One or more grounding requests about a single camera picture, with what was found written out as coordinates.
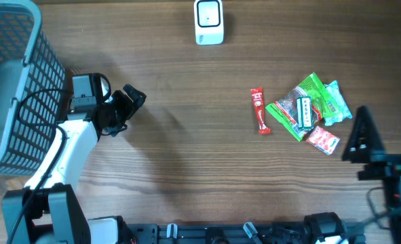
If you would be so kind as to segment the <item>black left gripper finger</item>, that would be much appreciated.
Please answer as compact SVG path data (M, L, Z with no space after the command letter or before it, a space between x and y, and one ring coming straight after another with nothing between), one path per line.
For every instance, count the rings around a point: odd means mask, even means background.
M123 90L132 100L135 109L139 109L145 103L147 98L146 94L135 89L129 83L124 85Z
M126 121L135 111L135 103L122 91L117 90L113 94L115 113L118 121Z

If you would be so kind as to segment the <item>light blue tissue pack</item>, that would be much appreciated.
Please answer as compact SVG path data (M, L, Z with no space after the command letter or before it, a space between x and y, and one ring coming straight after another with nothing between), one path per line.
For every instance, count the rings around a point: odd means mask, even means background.
M344 119L351 119L352 113L349 110L345 99L343 98L339 89L337 81L324 86L327 92L332 96L333 100L337 103L338 112L333 117L325 118L325 126L331 126L334 123L342 122Z

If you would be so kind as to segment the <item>red white small box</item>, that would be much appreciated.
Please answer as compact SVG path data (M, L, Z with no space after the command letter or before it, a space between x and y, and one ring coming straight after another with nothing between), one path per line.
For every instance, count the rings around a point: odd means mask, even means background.
M326 155L331 155L340 142L340 138L326 131L322 127L316 126L306 139L306 142L310 143Z

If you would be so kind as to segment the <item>dark green gum pack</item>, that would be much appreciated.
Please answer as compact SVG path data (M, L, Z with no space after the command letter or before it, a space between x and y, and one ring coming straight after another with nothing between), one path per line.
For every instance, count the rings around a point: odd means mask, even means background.
M309 96L302 96L297 98L297 119L299 129L313 128L311 98Z

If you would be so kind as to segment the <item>red candy bar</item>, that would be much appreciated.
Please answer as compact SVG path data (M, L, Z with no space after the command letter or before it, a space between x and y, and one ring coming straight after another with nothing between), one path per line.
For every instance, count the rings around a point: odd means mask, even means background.
M256 118L259 123L259 133L263 135L270 134L271 129L267 127L267 125L265 124L265 105L263 99L263 88L257 87L251 89L251 98L255 109Z

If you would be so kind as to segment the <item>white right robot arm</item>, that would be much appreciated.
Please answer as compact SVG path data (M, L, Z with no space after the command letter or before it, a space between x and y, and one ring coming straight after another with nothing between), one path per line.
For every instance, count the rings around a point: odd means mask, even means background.
M356 120L342 160L363 164L362 170L357 173L359 181L381 181L385 211L375 211L370 203L372 216L351 230L346 230L342 221L333 213L306 216L301 242L324 242L328 237L338 237L338 243L355 242L356 236L366 226L375 223L379 228L390 231L394 243L401 243L401 154L386 153L366 106L357 109Z

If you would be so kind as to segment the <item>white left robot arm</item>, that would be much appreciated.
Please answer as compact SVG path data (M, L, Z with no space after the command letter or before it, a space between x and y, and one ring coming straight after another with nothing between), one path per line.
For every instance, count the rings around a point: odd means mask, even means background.
M21 190L2 201L8 243L136 243L121 216L88 220L75 188L85 161L101 136L126 130L126 121L145 103L146 95L127 84L122 90L91 86L70 92L73 113L62 123L35 123L51 129L52 144L42 164Z

